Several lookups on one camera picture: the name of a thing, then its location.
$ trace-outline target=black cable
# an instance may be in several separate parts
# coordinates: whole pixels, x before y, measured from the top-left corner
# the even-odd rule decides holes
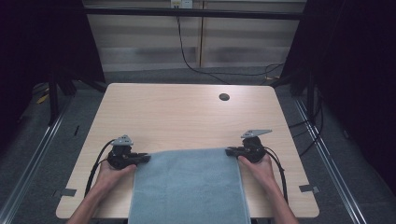
[[[87,187],[85,188],[85,195],[84,195],[84,197],[87,196],[88,192],[89,192],[90,189],[91,189],[91,184],[92,184],[93,177],[95,176],[96,169],[98,168],[99,164],[100,164],[102,161],[105,161],[105,160],[106,160],[106,159],[104,159],[104,160],[102,160],[102,161],[99,161],[100,158],[102,157],[103,152],[104,152],[105,149],[108,147],[108,145],[110,145],[114,140],[116,140],[116,139],[112,139],[112,140],[110,140],[108,143],[106,143],[105,146],[104,146],[104,147],[102,148],[102,150],[100,151],[99,156],[98,156],[98,158],[96,159],[96,162],[95,162],[95,164],[93,165],[93,167],[92,167],[92,169],[91,169],[91,174],[90,174],[90,177],[88,178]]]
[[[289,203],[288,187],[286,185],[285,170],[283,169],[282,165],[280,164],[280,160],[277,157],[276,153],[271,148],[264,147],[264,150],[265,150],[266,153],[268,153],[268,155],[270,155],[270,157],[272,157],[272,159],[274,159],[274,161],[275,161],[275,163],[277,165],[277,168],[279,169],[280,178],[282,180],[283,197],[285,198],[286,203]]]
[[[292,136],[292,138],[296,138],[296,137],[301,136],[301,135],[303,135],[303,134],[305,134],[305,133],[307,133],[307,132],[308,132],[308,129],[306,129],[306,130],[303,131],[302,133],[297,133],[296,135]]]
[[[295,128],[295,127],[298,127],[298,126],[300,126],[302,124],[305,124],[307,122],[308,122],[308,120],[304,120],[304,121],[301,121],[299,123],[291,124],[291,125],[289,125],[289,128]]]
[[[300,157],[302,157],[320,138],[320,134],[323,130],[323,125],[324,125],[324,116],[323,116],[323,108],[322,108],[322,98],[319,95],[318,96],[318,108],[317,108],[317,112],[320,111],[320,129],[318,131],[318,134],[315,136],[314,141],[303,151],[299,154]]]
[[[182,54],[182,56],[183,56],[183,61],[184,61],[184,63],[187,65],[187,67],[189,67],[190,70],[192,70],[192,71],[194,71],[194,72],[196,72],[196,73],[211,76],[211,77],[213,77],[213,78],[215,78],[215,79],[217,79],[217,80],[219,80],[219,81],[221,81],[221,82],[223,82],[223,83],[225,83],[225,84],[228,84],[228,85],[231,85],[231,84],[228,83],[228,82],[226,82],[226,81],[224,81],[224,80],[222,80],[222,79],[219,78],[219,77],[214,76],[214,75],[229,75],[229,76],[257,77],[257,76],[267,75],[267,74],[271,73],[272,71],[276,70],[279,66],[281,66],[281,65],[284,64],[284,63],[273,63],[273,64],[269,64],[269,65],[265,66],[265,71],[264,71],[264,72],[258,73],[258,74],[241,74],[241,73],[223,73],[223,72],[203,72],[203,71],[199,71],[199,70],[196,70],[196,69],[192,68],[192,67],[189,65],[189,63],[187,62],[187,60],[186,60],[186,55],[184,54],[184,48],[183,48],[183,40],[182,40],[182,38],[181,38],[180,17],[177,17],[177,29],[178,29],[178,37],[179,37],[179,40],[180,40],[181,54]],[[270,66],[275,66],[275,68],[273,68],[273,69],[267,71],[268,67],[270,67]]]
[[[265,80],[264,80],[262,83],[260,83],[260,86],[263,85],[265,82],[267,82],[267,80],[268,80],[268,74],[271,73],[272,71],[276,70],[276,69],[277,69],[279,66],[281,66],[281,65],[283,65],[283,63],[272,63],[272,64],[268,64],[267,66],[265,66],[265,71],[264,71]],[[268,69],[268,67],[270,67],[270,66],[275,66],[275,68],[272,69],[271,71],[267,72],[267,69]]]

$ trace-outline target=wall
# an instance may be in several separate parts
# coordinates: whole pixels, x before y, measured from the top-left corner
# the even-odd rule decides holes
[[[86,0],[85,6],[170,7],[170,1]],[[193,1],[193,8],[302,12],[305,0]],[[186,67],[175,17],[89,15],[105,72]],[[192,67],[265,66],[288,56],[297,21],[180,18]]]

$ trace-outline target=metal rail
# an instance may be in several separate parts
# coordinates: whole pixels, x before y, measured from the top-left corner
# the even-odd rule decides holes
[[[302,118],[304,120],[308,120],[304,103],[301,100],[296,100],[296,105]],[[326,145],[323,142],[323,139],[319,135],[318,129],[309,121],[306,124],[306,128],[308,129],[312,139],[314,141],[315,139],[317,139],[316,146],[318,153],[322,158],[330,177],[332,178],[332,182],[334,183],[339,195],[341,196],[346,210],[352,218],[353,223],[366,224],[366,219],[364,218],[358,202],[349,190],[349,187],[347,186],[344,178],[341,176],[341,173],[339,172],[334,160],[332,159],[332,155],[330,154],[329,149],[327,149]]]
[[[66,102],[64,109],[59,114],[59,117],[53,122],[51,126],[48,127],[46,133],[44,134],[43,138],[41,139],[40,144],[35,150],[35,154],[30,159],[29,164],[26,166],[25,170],[21,178],[18,180],[17,185],[15,186],[14,190],[12,190],[11,194],[8,196],[7,201],[5,202],[4,206],[0,211],[0,223],[8,224],[11,223],[12,219],[15,217],[15,214],[18,211],[18,208],[21,205],[23,197],[25,196],[27,190],[30,187],[33,178],[35,177],[35,173],[38,170],[40,163],[43,161],[44,156],[46,155],[50,143],[57,133],[59,126],[62,123],[64,118],[64,113],[66,112],[67,108],[69,107],[72,101],[72,97],[69,97],[68,101]]]
[[[299,12],[268,12],[268,11],[235,11],[214,9],[188,8],[141,8],[141,7],[41,7],[43,13],[92,14],[92,15],[129,15],[129,16],[178,16],[178,17],[211,17],[239,19],[267,19],[299,21],[306,17],[322,17],[322,15],[305,15]]]

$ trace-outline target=table top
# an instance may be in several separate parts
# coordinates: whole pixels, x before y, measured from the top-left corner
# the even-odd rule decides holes
[[[222,93],[229,95],[220,100]],[[173,149],[240,147],[240,137],[247,130],[271,129],[260,136],[285,169],[290,208],[297,217],[316,217],[318,205],[308,185],[304,167],[290,135],[275,91],[264,86],[130,84],[108,86],[90,132],[70,176],[67,189],[76,189],[74,197],[63,196],[56,215],[69,218],[84,197],[93,164],[111,139],[128,134],[134,152],[157,152]],[[108,154],[111,147],[103,154]],[[273,162],[276,181],[279,171]],[[251,217],[272,217],[265,192],[240,165]],[[123,178],[95,213],[95,217],[128,217],[132,198],[133,176]]]

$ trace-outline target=gray cloth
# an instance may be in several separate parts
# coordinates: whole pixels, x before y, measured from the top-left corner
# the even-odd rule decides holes
[[[224,148],[151,154],[134,175],[129,223],[250,223],[236,158]]]

